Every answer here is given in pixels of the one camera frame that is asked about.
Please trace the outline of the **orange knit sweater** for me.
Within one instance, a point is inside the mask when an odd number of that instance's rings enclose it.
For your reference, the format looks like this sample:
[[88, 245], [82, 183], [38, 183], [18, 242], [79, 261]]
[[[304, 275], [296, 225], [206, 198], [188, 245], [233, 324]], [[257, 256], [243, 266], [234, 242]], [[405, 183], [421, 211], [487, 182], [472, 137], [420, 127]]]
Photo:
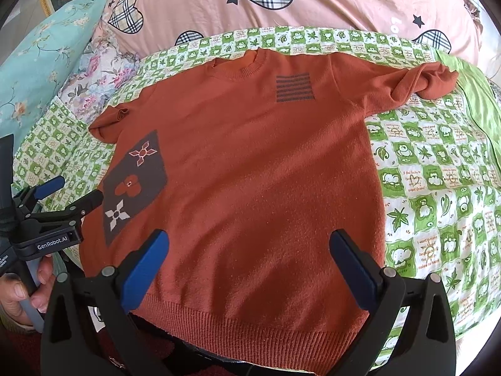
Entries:
[[83, 222], [84, 272], [162, 229], [169, 252], [138, 316], [221, 357], [325, 374], [365, 320], [329, 235], [342, 228], [384, 261], [365, 121], [413, 94], [440, 98], [457, 78], [438, 62], [258, 49], [146, 87], [89, 128], [115, 153]]

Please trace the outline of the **white floral pillow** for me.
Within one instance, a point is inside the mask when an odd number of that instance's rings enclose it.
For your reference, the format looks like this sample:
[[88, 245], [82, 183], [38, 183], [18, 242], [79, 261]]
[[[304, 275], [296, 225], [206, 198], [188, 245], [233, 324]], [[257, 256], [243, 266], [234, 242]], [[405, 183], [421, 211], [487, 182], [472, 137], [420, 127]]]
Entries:
[[138, 67], [139, 57], [122, 53], [116, 39], [98, 38], [87, 44], [57, 96], [76, 119], [90, 125]]

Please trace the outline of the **teal floral pillow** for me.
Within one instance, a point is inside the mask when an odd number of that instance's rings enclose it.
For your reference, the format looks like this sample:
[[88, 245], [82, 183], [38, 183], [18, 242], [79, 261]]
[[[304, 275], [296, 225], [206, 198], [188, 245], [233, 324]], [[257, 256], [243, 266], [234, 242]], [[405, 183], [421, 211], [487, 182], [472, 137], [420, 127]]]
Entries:
[[1, 136], [17, 149], [79, 61], [108, 0], [72, 0], [37, 25], [1, 65]]

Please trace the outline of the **pink quilt with plaid hearts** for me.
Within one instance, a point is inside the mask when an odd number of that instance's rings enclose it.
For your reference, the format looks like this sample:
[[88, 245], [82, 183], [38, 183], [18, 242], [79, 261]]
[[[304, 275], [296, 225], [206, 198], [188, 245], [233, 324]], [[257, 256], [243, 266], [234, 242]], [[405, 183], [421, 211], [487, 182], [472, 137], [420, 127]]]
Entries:
[[471, 0], [108, 0], [94, 34], [145, 57], [225, 31], [287, 25], [377, 31], [470, 63], [481, 49]]

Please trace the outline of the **green white checkered blanket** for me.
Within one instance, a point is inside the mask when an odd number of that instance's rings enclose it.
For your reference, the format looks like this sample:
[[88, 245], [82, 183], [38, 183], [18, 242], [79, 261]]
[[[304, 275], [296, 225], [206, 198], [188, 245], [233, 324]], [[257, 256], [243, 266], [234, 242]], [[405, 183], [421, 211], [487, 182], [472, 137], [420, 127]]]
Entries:
[[444, 35], [416, 41], [373, 31], [276, 27], [202, 37], [145, 58], [112, 90], [110, 104], [216, 57], [248, 49], [287, 55], [344, 52], [393, 67], [445, 60], [458, 85], [433, 101], [412, 97], [366, 121], [385, 208], [387, 263], [405, 276], [440, 273], [456, 332], [457, 369], [473, 363], [500, 319], [500, 143], [498, 87], [463, 60], [447, 56]]

